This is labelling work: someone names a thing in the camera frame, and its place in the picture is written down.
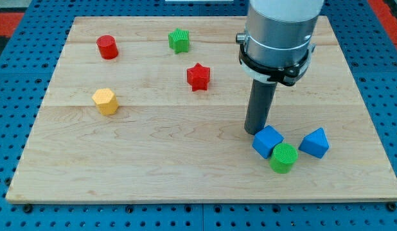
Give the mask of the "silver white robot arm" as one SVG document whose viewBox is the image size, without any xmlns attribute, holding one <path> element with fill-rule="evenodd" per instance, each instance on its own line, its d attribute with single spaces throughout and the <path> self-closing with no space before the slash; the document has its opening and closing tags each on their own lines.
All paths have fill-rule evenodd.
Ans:
<svg viewBox="0 0 397 231">
<path fill-rule="evenodd" d="M 236 34 L 239 62 L 252 78 L 244 129 L 261 131 L 277 84 L 293 86 L 315 49 L 311 38 L 324 0 L 250 0 L 244 30 Z"/>
</svg>

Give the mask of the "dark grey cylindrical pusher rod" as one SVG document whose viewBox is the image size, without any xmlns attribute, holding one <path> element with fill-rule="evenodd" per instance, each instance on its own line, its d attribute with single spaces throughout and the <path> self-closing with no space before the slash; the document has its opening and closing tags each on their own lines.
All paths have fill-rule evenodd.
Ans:
<svg viewBox="0 0 397 231">
<path fill-rule="evenodd" d="M 255 135 L 265 127 L 277 83 L 262 83 L 253 80 L 244 129 Z"/>
</svg>

